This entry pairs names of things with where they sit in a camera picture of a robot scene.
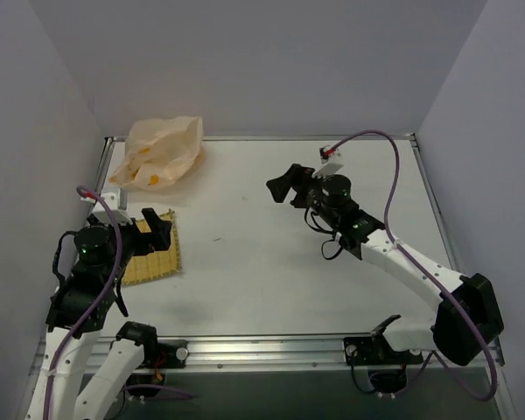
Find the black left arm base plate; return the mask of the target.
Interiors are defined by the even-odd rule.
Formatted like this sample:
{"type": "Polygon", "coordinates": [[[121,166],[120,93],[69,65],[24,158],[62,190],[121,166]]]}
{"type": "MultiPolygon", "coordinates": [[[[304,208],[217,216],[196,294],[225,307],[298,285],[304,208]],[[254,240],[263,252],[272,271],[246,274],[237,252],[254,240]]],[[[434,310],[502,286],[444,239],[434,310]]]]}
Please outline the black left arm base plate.
{"type": "Polygon", "coordinates": [[[188,342],[183,339],[161,341],[146,364],[148,368],[181,369],[186,366],[188,342]]]}

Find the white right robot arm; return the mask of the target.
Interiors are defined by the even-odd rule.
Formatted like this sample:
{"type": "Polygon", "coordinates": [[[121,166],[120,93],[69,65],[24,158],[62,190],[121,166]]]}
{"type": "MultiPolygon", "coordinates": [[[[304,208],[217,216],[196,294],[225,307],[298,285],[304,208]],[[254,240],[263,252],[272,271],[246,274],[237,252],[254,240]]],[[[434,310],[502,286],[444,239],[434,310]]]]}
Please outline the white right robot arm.
{"type": "Polygon", "coordinates": [[[391,361],[409,350],[434,350],[466,366],[503,331],[494,287],[485,276],[446,268],[390,237],[384,223],[352,199],[346,176],[321,176],[310,167],[293,164],[266,186],[276,203],[294,192],[291,205],[322,219],[343,250],[391,275],[433,310],[431,321],[396,318],[377,333],[370,342],[379,360],[391,361]]]}

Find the translucent banana print plastic bag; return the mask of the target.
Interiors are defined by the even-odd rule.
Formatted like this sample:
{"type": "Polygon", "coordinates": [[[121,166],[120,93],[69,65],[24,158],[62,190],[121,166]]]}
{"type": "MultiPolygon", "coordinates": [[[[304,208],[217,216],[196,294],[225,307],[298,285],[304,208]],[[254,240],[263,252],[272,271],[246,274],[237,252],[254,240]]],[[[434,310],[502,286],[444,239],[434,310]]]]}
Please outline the translucent banana print plastic bag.
{"type": "Polygon", "coordinates": [[[168,188],[191,170],[203,138],[200,116],[137,121],[125,142],[124,158],[108,180],[124,189],[154,192],[168,188]]]}

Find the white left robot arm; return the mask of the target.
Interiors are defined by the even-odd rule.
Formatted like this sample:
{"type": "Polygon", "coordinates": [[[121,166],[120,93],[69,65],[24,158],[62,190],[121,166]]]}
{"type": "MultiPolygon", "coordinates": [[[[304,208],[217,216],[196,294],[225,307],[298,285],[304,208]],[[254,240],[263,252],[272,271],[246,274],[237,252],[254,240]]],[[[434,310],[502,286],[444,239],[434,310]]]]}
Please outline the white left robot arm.
{"type": "Polygon", "coordinates": [[[130,259],[171,246],[171,222],[151,208],[142,214],[146,232],[135,220],[112,227],[95,216],[81,230],[70,232],[79,259],[51,298],[44,359],[27,418],[102,419],[132,372],[158,359],[155,327],[127,321],[103,364],[88,383],[82,381],[110,307],[128,313],[121,279],[130,259]]]}

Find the yellow woven placemat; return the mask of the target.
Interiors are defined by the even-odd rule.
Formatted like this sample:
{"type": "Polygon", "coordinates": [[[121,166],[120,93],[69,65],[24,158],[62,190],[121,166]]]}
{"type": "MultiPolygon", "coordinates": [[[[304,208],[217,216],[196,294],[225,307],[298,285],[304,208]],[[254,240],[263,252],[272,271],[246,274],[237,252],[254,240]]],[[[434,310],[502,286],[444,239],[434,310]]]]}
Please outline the yellow woven placemat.
{"type": "Polygon", "coordinates": [[[133,256],[122,277],[122,286],[145,284],[177,275],[182,270],[179,231],[176,214],[172,209],[159,215],[162,221],[171,223],[171,246],[164,251],[155,251],[148,255],[133,256]]]}

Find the aluminium front frame rail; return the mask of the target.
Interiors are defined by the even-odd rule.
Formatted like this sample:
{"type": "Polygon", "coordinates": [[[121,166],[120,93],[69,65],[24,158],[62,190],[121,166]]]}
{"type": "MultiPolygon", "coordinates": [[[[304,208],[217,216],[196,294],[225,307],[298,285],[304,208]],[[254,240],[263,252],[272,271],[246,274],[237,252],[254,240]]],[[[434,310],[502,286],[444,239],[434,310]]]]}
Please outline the aluminium front frame rail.
{"type": "MultiPolygon", "coordinates": [[[[279,371],[338,371],[354,365],[347,365],[342,335],[293,335],[293,336],[202,336],[171,337],[159,336],[157,343],[168,340],[186,340],[189,355],[184,368],[161,369],[166,372],[178,370],[186,373],[217,372],[279,372],[279,371]]],[[[83,340],[73,340],[60,351],[60,357],[53,359],[62,338],[43,339],[38,347],[32,370],[50,369],[60,374],[72,369],[91,375],[98,371],[108,358],[114,337],[100,337],[97,334],[83,340]]],[[[421,354],[423,361],[428,350],[410,350],[421,354]]],[[[146,355],[134,373],[147,375],[154,368],[146,364],[151,359],[146,355]]],[[[399,368],[401,365],[359,366],[356,369],[378,370],[399,368]]]]}

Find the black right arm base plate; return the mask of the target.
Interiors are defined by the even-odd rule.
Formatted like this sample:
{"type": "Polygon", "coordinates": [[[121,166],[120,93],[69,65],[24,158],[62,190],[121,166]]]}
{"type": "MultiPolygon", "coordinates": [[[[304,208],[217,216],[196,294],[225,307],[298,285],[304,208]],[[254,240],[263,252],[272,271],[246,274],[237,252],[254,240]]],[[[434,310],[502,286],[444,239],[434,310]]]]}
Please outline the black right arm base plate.
{"type": "Polygon", "coordinates": [[[421,354],[411,351],[394,351],[387,341],[380,336],[352,336],[343,339],[347,365],[387,366],[418,365],[424,362],[421,354]]]}

